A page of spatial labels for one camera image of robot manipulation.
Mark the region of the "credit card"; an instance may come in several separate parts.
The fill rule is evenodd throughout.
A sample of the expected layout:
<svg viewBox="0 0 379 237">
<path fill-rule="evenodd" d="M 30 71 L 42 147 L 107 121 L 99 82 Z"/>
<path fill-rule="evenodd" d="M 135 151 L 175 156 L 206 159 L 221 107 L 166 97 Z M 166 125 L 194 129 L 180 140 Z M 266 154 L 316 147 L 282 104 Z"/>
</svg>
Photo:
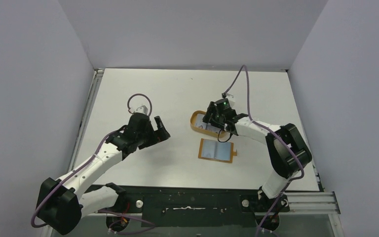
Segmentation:
<svg viewBox="0 0 379 237">
<path fill-rule="evenodd" d="M 203 121 L 205 114 L 197 114 L 195 119 L 195 127 L 207 130 L 208 129 L 208 123 Z"/>
</svg>

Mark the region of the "orange leather card holder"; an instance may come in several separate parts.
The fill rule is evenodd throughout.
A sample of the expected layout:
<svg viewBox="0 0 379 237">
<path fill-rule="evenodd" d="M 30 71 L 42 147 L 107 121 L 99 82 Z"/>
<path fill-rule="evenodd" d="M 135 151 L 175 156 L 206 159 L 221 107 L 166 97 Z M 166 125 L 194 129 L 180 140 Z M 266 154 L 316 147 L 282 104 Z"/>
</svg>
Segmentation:
<svg viewBox="0 0 379 237">
<path fill-rule="evenodd" d="M 232 163 L 237 156 L 232 142 L 219 142 L 202 138 L 198 151 L 198 158 L 204 160 Z"/>
</svg>

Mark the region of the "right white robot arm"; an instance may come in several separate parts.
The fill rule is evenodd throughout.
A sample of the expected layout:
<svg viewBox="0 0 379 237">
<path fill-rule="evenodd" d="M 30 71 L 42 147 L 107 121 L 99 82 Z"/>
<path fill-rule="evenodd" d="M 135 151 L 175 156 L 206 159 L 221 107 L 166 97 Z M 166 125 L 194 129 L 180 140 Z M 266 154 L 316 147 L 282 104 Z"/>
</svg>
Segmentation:
<svg viewBox="0 0 379 237">
<path fill-rule="evenodd" d="M 258 206 L 262 210 L 272 210 L 277 205 L 277 197 L 292 181 L 304 177 L 304 168 L 312 161 L 312 154 L 294 124 L 272 125 L 255 121 L 249 114 L 238 114 L 227 98 L 211 101 L 202 120 L 219 131 L 267 146 L 273 170 L 259 188 Z"/>
</svg>

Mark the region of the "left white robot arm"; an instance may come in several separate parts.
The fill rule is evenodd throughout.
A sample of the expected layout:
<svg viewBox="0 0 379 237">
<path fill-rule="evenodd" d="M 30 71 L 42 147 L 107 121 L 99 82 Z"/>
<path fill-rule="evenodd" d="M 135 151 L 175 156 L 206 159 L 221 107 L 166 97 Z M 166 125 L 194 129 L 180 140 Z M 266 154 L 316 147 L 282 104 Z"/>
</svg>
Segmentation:
<svg viewBox="0 0 379 237">
<path fill-rule="evenodd" d="M 155 116 L 154 121 L 156 129 L 152 126 L 150 116 L 133 113 L 128 124 L 105 135 L 86 161 L 57 179 L 44 180 L 30 220 L 31 226 L 50 226 L 66 235 L 88 214 L 104 208 L 122 211 L 127 199 L 121 195 L 120 187 L 107 184 L 97 190 L 88 189 L 130 154 L 171 137 L 159 116 Z"/>
</svg>

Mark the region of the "tan oval tray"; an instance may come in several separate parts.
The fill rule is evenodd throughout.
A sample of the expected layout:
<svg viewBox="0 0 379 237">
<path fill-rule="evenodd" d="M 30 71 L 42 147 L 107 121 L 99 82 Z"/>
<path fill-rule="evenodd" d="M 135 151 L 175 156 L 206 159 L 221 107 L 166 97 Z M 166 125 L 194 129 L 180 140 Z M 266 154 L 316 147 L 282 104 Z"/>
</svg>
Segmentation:
<svg viewBox="0 0 379 237">
<path fill-rule="evenodd" d="M 195 132 L 202 133 L 215 138 L 224 138 L 228 135 L 227 132 L 221 131 L 219 128 L 213 127 L 209 123 L 203 122 L 203 118 L 206 115 L 204 111 L 195 111 L 190 118 L 190 127 Z"/>
</svg>

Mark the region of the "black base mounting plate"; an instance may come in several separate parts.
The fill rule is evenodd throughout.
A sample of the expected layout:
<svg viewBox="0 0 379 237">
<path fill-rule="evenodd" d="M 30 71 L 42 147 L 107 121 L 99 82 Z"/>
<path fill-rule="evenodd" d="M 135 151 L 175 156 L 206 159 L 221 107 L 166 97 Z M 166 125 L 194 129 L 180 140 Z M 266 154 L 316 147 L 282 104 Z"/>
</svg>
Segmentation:
<svg viewBox="0 0 379 237">
<path fill-rule="evenodd" d="M 131 232 L 133 221 L 151 227 L 255 227 L 267 211 L 263 223 L 275 230 L 279 213 L 289 212 L 288 198 L 283 195 L 275 206 L 273 200 L 250 189 L 204 189 L 123 186 L 113 183 L 91 185 L 81 197 L 83 213 L 100 209 L 109 211 L 106 226 L 117 233 Z"/>
</svg>

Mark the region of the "aluminium side rail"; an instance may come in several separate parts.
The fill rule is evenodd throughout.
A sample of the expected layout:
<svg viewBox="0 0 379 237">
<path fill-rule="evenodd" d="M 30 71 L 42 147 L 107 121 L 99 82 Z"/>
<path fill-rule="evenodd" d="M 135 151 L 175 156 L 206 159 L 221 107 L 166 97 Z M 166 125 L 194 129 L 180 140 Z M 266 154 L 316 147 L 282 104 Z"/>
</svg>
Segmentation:
<svg viewBox="0 0 379 237">
<path fill-rule="evenodd" d="M 88 92 L 85 108 L 84 108 L 84 111 L 83 111 L 83 114 L 82 114 L 82 117 L 80 120 L 79 130 L 78 130 L 78 134 L 76 137 L 75 146 L 73 149 L 71 160 L 69 163 L 68 171 L 73 170 L 75 167 L 76 159 L 78 157 L 78 153 L 79 153 L 82 141 L 83 141 L 84 133 L 86 131 L 86 127 L 87 127 L 87 124 L 88 124 L 88 121 L 89 121 L 89 118 L 91 115 L 93 104 L 95 102 L 95 99 L 96 99 L 98 89 L 99 89 L 102 77 L 104 75 L 104 72 L 105 72 L 105 69 L 102 69 L 102 68 L 95 69 L 95 71 L 94 71 L 94 77 L 91 81 L 91 87 L 90 87 L 90 90 Z"/>
</svg>

